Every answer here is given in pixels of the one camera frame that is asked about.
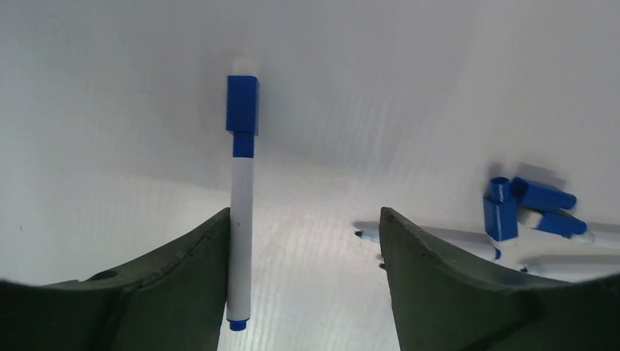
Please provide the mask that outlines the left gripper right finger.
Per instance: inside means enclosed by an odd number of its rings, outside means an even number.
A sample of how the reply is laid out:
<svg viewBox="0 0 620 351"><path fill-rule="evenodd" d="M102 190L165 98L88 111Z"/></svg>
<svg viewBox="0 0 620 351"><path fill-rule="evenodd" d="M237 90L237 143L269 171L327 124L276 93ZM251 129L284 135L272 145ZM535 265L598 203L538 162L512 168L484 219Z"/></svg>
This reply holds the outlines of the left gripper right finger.
<svg viewBox="0 0 620 351"><path fill-rule="evenodd" d="M489 262L392 208L379 237L402 350L617 350L619 276L571 283Z"/></svg>

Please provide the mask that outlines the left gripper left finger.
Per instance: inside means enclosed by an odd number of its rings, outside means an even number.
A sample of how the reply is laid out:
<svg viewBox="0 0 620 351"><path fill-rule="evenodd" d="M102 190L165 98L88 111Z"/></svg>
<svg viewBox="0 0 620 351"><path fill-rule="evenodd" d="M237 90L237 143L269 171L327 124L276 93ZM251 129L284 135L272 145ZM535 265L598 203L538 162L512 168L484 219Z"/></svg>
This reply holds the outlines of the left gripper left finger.
<svg viewBox="0 0 620 351"><path fill-rule="evenodd" d="M3 350L216 350L230 212L91 278L1 282Z"/></svg>

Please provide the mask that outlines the white marker pen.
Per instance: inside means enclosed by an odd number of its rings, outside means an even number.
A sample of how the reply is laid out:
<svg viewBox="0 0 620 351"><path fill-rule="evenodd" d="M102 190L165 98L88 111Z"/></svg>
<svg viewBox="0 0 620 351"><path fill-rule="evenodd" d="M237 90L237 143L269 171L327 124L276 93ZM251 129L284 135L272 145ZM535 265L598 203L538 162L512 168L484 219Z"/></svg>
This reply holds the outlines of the white marker pen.
<svg viewBox="0 0 620 351"><path fill-rule="evenodd" d="M379 222L356 221L352 223L352 226L356 237L377 244L380 242Z"/></svg>
<svg viewBox="0 0 620 351"><path fill-rule="evenodd" d="M254 160L232 159L230 254L226 320L231 331L244 331L252 311L252 229Z"/></svg>
<svg viewBox="0 0 620 351"><path fill-rule="evenodd" d="M378 261L379 261L379 267L380 267L381 269L385 270L385 269L386 269L386 264L385 264L385 259L384 259L384 257L383 257L382 255L378 254L378 255L377 255L377 259L378 259Z"/></svg>
<svg viewBox="0 0 620 351"><path fill-rule="evenodd" d="M543 255L519 263L518 270L566 282L580 282L619 273L617 255Z"/></svg>
<svg viewBox="0 0 620 351"><path fill-rule="evenodd" d="M517 246L520 242L530 242L534 239L540 241L543 238L560 238L567 241L574 241L583 245L593 246L603 249L619 249L619 233L592 232L586 231L581 234L573 234L567 237L560 234L545 232L532 228L524 229L524 233L516 238L510 238L504 241L495 241L489 234L468 232L463 230L453 230L439 227L421 227L426 232L435 235L445 241L459 242L462 246L474 244L490 244L499 248Z"/></svg>

